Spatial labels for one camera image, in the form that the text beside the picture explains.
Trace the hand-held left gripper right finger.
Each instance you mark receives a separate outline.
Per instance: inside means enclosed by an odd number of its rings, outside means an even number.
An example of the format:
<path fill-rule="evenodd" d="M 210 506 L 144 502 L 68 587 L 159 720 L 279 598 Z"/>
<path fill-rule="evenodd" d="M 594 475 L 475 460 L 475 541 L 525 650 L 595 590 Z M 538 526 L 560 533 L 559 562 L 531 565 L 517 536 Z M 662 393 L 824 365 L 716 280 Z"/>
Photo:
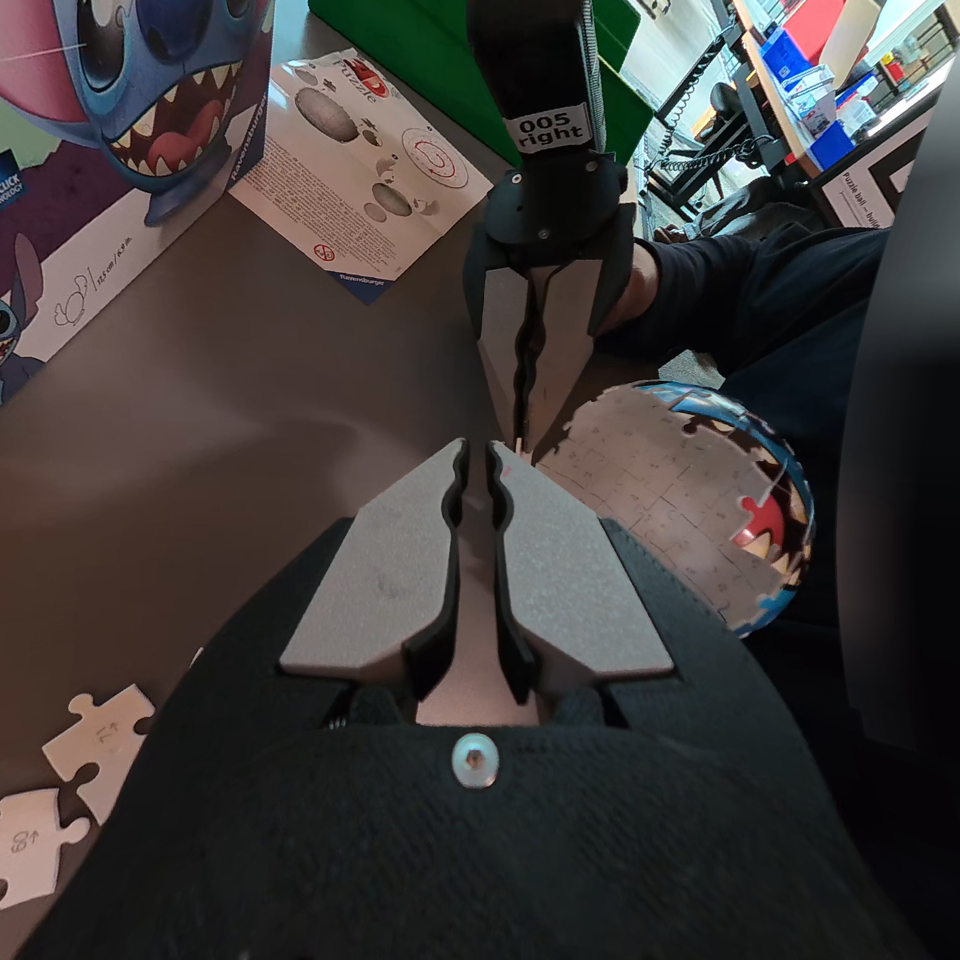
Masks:
<path fill-rule="evenodd" d="M 499 663 L 531 693 L 667 676 L 674 662 L 593 509 L 501 441 L 486 447 Z"/>

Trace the cluttered wooden desk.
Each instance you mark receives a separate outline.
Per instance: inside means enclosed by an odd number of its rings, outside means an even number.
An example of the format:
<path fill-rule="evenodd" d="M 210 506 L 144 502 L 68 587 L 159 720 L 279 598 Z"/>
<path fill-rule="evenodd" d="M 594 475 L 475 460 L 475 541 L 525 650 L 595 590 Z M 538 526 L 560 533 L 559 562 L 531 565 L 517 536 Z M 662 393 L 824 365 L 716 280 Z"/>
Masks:
<path fill-rule="evenodd" d="M 874 55 L 882 57 L 889 48 L 899 44 L 900 33 L 910 32 L 921 19 L 935 13 L 943 5 L 943 1 L 884 2 L 867 47 L 856 64 L 863 63 Z M 776 20 L 773 13 L 766 10 L 762 2 L 733 1 L 732 6 L 736 20 L 743 28 L 740 42 L 750 70 L 755 74 L 760 88 L 766 94 L 776 124 L 792 154 L 791 161 L 787 165 L 797 168 L 799 172 L 811 178 L 821 175 L 825 170 L 819 168 L 812 156 L 810 139 L 787 116 L 774 79 L 762 58 L 761 48 L 766 42 L 766 28 L 771 23 L 774 27 L 779 27 L 781 22 Z"/>

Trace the person's right hand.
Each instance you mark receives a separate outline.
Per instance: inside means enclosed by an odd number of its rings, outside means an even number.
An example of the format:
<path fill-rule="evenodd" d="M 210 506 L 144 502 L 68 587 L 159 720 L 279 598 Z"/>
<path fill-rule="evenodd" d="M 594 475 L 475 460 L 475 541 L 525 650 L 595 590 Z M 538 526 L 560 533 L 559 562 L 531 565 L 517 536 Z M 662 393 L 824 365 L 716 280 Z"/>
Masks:
<path fill-rule="evenodd" d="M 641 318 L 654 304 L 660 282 L 661 269 L 651 246 L 639 239 L 634 240 L 625 290 L 599 325 L 594 337 L 611 333 Z"/>

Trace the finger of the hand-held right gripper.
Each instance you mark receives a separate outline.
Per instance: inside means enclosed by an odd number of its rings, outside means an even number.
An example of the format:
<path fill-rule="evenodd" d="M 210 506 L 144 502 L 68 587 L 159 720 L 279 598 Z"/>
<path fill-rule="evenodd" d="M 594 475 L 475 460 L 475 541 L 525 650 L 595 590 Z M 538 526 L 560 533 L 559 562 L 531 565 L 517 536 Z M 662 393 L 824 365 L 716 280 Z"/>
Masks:
<path fill-rule="evenodd" d="M 478 349 L 494 413 L 509 443 L 532 443 L 536 318 L 527 278 L 508 267 L 486 272 Z"/>
<path fill-rule="evenodd" d="M 601 268 L 601 260 L 577 259 L 541 284 L 524 351 L 524 450 L 535 450 L 546 437 L 593 353 L 588 330 Z"/>

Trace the colourful cardboard puzzle box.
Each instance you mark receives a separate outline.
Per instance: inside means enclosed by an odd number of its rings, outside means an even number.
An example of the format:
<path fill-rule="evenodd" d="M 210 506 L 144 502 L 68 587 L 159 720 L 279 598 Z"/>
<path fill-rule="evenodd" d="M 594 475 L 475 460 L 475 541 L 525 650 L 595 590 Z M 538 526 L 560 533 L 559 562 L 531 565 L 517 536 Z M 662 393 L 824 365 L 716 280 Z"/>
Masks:
<path fill-rule="evenodd" d="M 1 403 L 262 158 L 275 2 L 1 3 Z"/>

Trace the white puzzle pieces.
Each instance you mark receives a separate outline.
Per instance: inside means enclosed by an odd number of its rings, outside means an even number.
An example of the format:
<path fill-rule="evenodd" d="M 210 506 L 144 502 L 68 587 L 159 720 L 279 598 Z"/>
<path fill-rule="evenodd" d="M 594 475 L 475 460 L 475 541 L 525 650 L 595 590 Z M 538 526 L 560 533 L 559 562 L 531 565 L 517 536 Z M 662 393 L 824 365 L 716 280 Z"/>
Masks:
<path fill-rule="evenodd" d="M 107 822 L 145 739 L 138 723 L 155 708 L 134 683 L 102 703 L 90 693 L 67 706 L 77 721 L 42 746 L 54 773 L 71 782 L 87 765 L 93 778 L 77 787 L 87 815 L 63 825 L 58 787 L 10 794 L 1 800 L 1 908 L 51 896 L 57 888 L 62 848 L 80 843 L 91 823 Z"/>

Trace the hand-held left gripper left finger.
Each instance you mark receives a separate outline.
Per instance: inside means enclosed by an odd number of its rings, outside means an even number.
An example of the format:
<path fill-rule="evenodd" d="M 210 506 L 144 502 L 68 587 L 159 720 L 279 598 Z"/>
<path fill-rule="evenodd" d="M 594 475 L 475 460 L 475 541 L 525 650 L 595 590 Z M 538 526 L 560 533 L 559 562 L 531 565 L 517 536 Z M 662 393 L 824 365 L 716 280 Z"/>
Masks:
<path fill-rule="evenodd" d="M 279 659 L 285 673 L 416 702 L 437 687 L 455 647 L 469 462 L 456 438 L 358 510 Z"/>

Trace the tan cardboard sheet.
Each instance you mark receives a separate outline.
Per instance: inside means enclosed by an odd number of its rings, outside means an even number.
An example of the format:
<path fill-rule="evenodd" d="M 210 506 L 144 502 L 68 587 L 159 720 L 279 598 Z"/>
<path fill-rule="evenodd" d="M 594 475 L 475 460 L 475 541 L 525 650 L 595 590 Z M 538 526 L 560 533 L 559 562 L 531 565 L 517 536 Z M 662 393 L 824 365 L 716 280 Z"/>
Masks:
<path fill-rule="evenodd" d="M 883 1 L 844 2 L 818 59 L 820 66 L 829 69 L 837 87 L 846 81 L 863 56 L 883 5 Z"/>

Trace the white instruction leaflet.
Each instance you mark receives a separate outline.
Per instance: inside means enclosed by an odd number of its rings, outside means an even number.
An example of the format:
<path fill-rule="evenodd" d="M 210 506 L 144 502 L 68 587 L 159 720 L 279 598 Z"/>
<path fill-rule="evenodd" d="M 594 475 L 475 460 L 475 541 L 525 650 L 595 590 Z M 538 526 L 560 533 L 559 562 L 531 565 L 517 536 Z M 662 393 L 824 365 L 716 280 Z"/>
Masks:
<path fill-rule="evenodd" d="M 354 48 L 273 66 L 265 134 L 233 196 L 365 305 L 492 189 Z"/>

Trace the blue white puzzle ball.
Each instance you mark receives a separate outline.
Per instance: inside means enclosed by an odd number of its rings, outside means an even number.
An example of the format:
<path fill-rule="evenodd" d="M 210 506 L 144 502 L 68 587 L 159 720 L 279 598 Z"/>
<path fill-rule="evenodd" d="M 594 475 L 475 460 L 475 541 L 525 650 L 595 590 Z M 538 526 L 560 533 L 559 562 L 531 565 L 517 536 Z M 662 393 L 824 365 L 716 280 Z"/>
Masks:
<path fill-rule="evenodd" d="M 619 523 L 738 637 L 798 594 L 813 496 L 761 417 L 717 390 L 648 380 L 605 390 L 565 430 L 536 468 Z"/>

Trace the stacked green plastic bins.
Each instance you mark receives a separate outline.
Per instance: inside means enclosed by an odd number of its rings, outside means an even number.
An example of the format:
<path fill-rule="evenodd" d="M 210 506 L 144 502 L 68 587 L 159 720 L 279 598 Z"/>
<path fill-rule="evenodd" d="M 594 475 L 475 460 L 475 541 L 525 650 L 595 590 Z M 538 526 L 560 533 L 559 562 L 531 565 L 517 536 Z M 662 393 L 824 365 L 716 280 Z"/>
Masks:
<path fill-rule="evenodd" d="M 424 97 L 503 160 L 520 155 L 470 51 L 464 1 L 309 1 L 310 12 L 368 61 Z M 628 162 L 655 109 L 621 67 L 641 24 L 626 1 L 594 1 L 593 20 L 606 114 L 606 150 Z"/>

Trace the white tag board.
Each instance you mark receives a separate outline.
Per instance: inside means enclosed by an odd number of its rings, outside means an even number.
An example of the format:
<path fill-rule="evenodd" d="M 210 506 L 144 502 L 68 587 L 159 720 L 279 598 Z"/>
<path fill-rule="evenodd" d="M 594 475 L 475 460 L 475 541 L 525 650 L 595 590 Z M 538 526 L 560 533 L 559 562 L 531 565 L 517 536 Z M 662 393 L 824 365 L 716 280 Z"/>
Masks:
<path fill-rule="evenodd" d="M 933 90 L 895 114 L 821 180 L 822 206 L 835 226 L 892 226 L 941 91 Z"/>

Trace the black desk frame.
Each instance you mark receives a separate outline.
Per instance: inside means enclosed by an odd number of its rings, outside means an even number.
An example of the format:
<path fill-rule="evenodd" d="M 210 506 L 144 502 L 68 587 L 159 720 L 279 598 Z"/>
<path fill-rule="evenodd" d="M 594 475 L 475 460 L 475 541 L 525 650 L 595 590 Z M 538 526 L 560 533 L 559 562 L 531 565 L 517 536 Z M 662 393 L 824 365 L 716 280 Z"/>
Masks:
<path fill-rule="evenodd" d="M 652 147 L 643 139 L 642 173 L 646 190 L 683 220 L 690 221 L 698 192 L 709 182 L 721 189 L 719 173 L 737 152 L 737 140 L 742 137 L 742 124 L 732 119 L 723 121 L 716 146 L 674 149 L 677 138 L 692 141 L 692 136 L 681 134 L 680 125 L 687 106 L 702 78 L 722 55 L 738 59 L 736 47 L 743 35 L 738 20 L 731 16 L 718 35 L 687 71 L 676 88 L 654 114 L 650 132 L 661 132 Z"/>

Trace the blue storage bins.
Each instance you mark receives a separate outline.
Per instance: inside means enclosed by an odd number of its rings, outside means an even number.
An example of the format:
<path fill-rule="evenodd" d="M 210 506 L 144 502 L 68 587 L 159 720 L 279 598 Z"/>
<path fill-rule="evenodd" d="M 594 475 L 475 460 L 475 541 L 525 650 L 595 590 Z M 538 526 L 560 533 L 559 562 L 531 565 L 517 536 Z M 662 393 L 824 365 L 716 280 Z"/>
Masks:
<path fill-rule="evenodd" d="M 760 48 L 790 121 L 810 140 L 810 150 L 824 171 L 855 148 L 837 119 L 834 72 L 812 64 L 784 27 L 776 27 Z"/>

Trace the black swivel chair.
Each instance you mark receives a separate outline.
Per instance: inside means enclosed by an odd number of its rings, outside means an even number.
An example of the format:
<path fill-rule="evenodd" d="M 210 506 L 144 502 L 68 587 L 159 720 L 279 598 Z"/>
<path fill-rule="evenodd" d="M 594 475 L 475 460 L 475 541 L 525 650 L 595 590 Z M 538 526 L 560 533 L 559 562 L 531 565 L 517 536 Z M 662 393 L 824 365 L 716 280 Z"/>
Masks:
<path fill-rule="evenodd" d="M 792 153 L 786 144 L 766 94 L 747 85 L 746 94 L 730 82 L 717 82 L 710 91 L 712 119 L 700 133 L 707 153 L 727 150 L 732 160 L 768 172 L 786 166 Z"/>

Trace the red box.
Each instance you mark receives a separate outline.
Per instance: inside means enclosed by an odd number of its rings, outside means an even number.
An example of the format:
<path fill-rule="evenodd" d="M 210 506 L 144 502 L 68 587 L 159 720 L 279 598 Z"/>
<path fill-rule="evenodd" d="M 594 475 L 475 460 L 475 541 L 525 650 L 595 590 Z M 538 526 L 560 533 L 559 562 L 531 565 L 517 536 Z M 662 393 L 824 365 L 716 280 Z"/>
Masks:
<path fill-rule="evenodd" d="M 819 63 L 845 5 L 845 1 L 781 2 L 784 10 L 781 26 L 810 64 Z"/>

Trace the person's right forearm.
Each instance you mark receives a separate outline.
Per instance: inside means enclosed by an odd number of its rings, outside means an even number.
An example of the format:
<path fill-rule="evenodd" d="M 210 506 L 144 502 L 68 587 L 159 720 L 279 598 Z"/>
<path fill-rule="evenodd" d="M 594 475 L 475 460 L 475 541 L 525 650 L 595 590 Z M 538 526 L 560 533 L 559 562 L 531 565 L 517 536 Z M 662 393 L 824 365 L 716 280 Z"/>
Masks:
<path fill-rule="evenodd" d="M 691 351 L 725 378 L 847 395 L 891 232 L 789 223 L 762 239 L 644 241 L 660 270 L 654 303 L 596 348 L 651 364 Z"/>

